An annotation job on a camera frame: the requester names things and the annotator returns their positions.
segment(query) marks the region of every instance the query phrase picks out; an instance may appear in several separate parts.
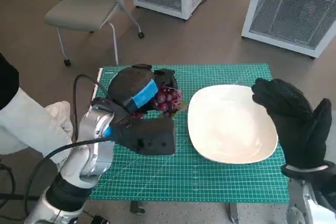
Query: cable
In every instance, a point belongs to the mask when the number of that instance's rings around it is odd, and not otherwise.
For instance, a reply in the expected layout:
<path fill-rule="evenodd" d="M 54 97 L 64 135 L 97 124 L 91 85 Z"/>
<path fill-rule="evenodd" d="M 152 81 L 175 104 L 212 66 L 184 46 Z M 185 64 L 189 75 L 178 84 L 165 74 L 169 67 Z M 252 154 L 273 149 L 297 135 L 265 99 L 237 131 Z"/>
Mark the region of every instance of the cable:
<path fill-rule="evenodd" d="M 83 212 L 84 212 L 84 214 L 86 214 L 86 215 L 90 216 L 92 219 L 94 219 L 94 218 L 95 218 L 95 217 L 94 217 L 92 214 L 90 214 L 89 212 L 86 212 L 85 210 L 83 210 Z"/>
<path fill-rule="evenodd" d="M 10 191 L 10 195 L 12 196 L 16 190 L 16 183 L 15 183 L 15 178 L 12 172 L 12 169 L 4 164 L 0 164 L 0 170 L 5 170 L 9 174 L 9 177 L 11 179 L 10 183 L 12 185 L 12 189 Z M 0 210 L 7 204 L 9 200 L 5 199 L 1 204 L 0 204 Z"/>
<path fill-rule="evenodd" d="M 78 118 L 77 118 L 77 98 L 76 98 L 76 93 L 77 93 L 77 82 L 80 78 L 86 78 L 88 80 L 90 80 L 91 82 L 93 82 L 95 85 L 97 85 L 108 97 L 109 94 L 107 92 L 107 90 L 104 88 L 104 86 L 96 81 L 94 78 L 86 75 L 86 74 L 79 74 L 76 76 L 75 80 L 74 80 L 74 84 L 72 87 L 72 106 L 74 107 L 74 116 L 75 116 L 75 125 L 74 125 L 74 136 L 75 136 L 75 141 L 77 141 L 78 139 Z"/>
<path fill-rule="evenodd" d="M 27 183 L 26 183 L 26 188 L 25 188 L 25 197 L 24 197 L 24 209 L 25 209 L 25 215 L 26 217 L 29 216 L 29 210 L 28 210 L 28 194 L 29 194 L 29 190 L 31 187 L 31 184 L 33 182 L 34 177 L 36 176 L 38 170 L 47 162 L 47 160 L 49 160 L 51 157 L 53 157 L 54 155 L 56 155 L 57 153 L 60 153 L 64 150 L 73 148 L 73 147 L 77 147 L 77 146 L 81 146 L 81 145 L 86 145 L 86 144 L 94 144 L 94 143 L 101 143 L 101 142 L 107 142 L 112 140 L 111 137 L 100 137 L 100 138 L 95 138 L 95 139 L 91 139 L 91 140 L 86 140 L 86 141 L 81 141 L 81 142 L 75 142 L 72 144 L 68 144 L 68 145 L 64 145 L 60 148 L 57 148 L 56 150 L 50 152 L 47 156 L 45 156 L 33 169 L 32 173 L 30 174 Z"/>
<path fill-rule="evenodd" d="M 5 170 L 8 172 L 9 177 L 11 179 L 10 183 L 12 185 L 12 189 L 10 191 L 10 196 L 14 195 L 16 191 L 16 183 L 15 183 L 15 178 L 12 172 L 12 169 L 4 164 L 0 164 L 0 170 Z M 1 204 L 0 204 L 0 210 L 8 203 L 9 199 L 5 199 Z M 7 216 L 2 216 L 0 215 L 0 219 L 5 219 L 5 220 L 13 220 L 13 221 L 21 221 L 24 220 L 25 218 L 11 218 Z"/>

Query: gray chair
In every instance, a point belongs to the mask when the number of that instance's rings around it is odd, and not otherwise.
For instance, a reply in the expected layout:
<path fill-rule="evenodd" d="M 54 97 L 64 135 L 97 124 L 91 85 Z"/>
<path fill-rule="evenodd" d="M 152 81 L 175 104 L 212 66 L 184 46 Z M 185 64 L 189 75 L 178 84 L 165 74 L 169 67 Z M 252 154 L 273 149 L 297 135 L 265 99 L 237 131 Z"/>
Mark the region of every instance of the gray chair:
<path fill-rule="evenodd" d="M 71 65 L 71 61 L 67 57 L 62 43 L 60 28 L 93 33 L 105 24 L 112 28 L 115 62 L 117 65 L 119 64 L 116 31 L 113 24 L 109 22 L 118 7 L 124 10 L 134 22 L 139 31 L 139 38 L 142 39 L 144 34 L 137 21 L 126 10 L 124 0 L 61 0 L 47 13 L 45 23 L 57 28 L 61 50 L 65 58 L 64 63 L 67 67 Z"/>

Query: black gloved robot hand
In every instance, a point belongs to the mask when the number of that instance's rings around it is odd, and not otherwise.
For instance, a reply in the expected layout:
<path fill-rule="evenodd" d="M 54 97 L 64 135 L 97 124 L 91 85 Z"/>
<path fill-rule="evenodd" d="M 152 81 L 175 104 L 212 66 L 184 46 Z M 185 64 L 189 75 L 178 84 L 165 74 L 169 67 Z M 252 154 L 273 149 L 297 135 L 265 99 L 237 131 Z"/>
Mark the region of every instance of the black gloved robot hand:
<path fill-rule="evenodd" d="M 313 110 L 300 90 L 279 79 L 257 79 L 252 91 L 253 100 L 266 108 L 277 129 L 286 159 L 282 173 L 310 182 L 336 210 L 336 166 L 324 160 L 332 121 L 329 99 Z"/>
<path fill-rule="evenodd" d="M 264 106 L 277 129 L 288 165 L 316 168 L 323 164 L 331 126 L 331 102 L 323 99 L 313 111 L 303 93 L 279 79 L 257 79 L 253 100 Z"/>

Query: white plate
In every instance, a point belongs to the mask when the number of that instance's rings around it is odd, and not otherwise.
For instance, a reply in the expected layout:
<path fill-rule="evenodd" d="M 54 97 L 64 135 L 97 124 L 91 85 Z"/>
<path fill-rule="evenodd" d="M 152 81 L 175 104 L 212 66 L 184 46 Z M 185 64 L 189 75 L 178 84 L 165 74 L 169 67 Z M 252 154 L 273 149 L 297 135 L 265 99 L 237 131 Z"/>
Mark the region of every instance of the white plate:
<path fill-rule="evenodd" d="M 205 158 L 249 164 L 275 151 L 278 135 L 266 109 L 252 100 L 251 88 L 217 85 L 198 90 L 188 109 L 188 130 Z"/>

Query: green cutting mat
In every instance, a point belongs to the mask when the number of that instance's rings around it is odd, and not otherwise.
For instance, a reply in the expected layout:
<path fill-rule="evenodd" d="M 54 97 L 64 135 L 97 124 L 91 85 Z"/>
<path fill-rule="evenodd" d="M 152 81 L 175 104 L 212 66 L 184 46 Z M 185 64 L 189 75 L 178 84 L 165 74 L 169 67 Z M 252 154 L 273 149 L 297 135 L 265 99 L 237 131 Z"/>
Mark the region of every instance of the green cutting mat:
<path fill-rule="evenodd" d="M 124 67 L 106 67 L 100 82 L 107 88 Z M 184 101 L 199 89 L 216 84 L 251 86 L 258 77 L 271 79 L 267 64 L 154 66 L 175 70 Z M 187 130 L 187 112 L 175 118 L 176 153 L 142 156 L 122 146 L 114 149 L 111 168 L 104 173 L 91 199 L 144 201 L 287 202 L 287 180 L 281 148 L 265 161 L 227 165 L 201 157 Z"/>

